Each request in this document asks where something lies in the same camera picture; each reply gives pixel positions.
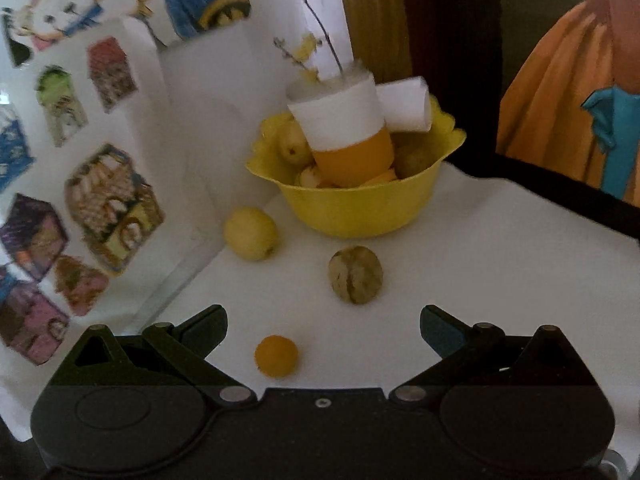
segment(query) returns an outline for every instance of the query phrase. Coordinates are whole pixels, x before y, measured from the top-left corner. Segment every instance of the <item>small orange fruit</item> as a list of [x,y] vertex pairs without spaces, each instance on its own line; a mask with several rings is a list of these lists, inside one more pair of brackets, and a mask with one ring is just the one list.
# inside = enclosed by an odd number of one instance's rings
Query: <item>small orange fruit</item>
[[270,335],[255,349],[255,364],[263,374],[273,379],[291,375],[298,366],[298,347],[281,335]]

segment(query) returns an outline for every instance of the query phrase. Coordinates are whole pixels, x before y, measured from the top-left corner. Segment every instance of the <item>yellow flower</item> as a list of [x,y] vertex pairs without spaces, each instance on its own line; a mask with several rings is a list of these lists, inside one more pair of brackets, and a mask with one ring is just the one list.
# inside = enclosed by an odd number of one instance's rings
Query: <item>yellow flower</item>
[[313,67],[313,68],[307,68],[305,70],[301,70],[300,75],[302,76],[302,79],[304,79],[308,83],[319,83],[320,82],[319,72],[320,71],[317,68]]
[[297,62],[304,63],[309,61],[311,55],[318,50],[318,38],[316,38],[311,32],[308,32],[302,36],[302,43],[293,51],[292,56]]

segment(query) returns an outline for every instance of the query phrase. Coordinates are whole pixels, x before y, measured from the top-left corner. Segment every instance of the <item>orange skirt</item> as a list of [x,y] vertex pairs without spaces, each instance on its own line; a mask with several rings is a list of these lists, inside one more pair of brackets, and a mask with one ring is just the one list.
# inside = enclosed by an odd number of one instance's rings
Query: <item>orange skirt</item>
[[[497,152],[599,188],[605,156],[580,106],[613,86],[613,39],[585,2],[565,14],[538,43],[500,105]],[[640,206],[640,171],[625,201]]]

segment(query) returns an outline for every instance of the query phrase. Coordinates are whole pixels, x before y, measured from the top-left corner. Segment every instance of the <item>white and orange cup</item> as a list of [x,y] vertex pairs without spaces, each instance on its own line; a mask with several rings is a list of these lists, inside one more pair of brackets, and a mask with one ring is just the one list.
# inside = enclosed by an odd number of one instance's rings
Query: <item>white and orange cup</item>
[[290,102],[322,176],[339,187],[357,187],[388,170],[394,148],[373,74],[352,72],[334,88]]

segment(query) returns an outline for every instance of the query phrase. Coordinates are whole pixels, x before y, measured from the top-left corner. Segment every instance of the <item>purple house sticker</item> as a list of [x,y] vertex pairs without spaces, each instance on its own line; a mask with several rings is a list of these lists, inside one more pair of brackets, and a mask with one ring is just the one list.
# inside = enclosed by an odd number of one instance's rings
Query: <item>purple house sticker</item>
[[69,318],[35,283],[20,282],[0,267],[0,339],[35,365],[46,363],[62,343]]
[[14,262],[39,282],[65,249],[68,237],[50,203],[18,193],[0,227],[0,242]]

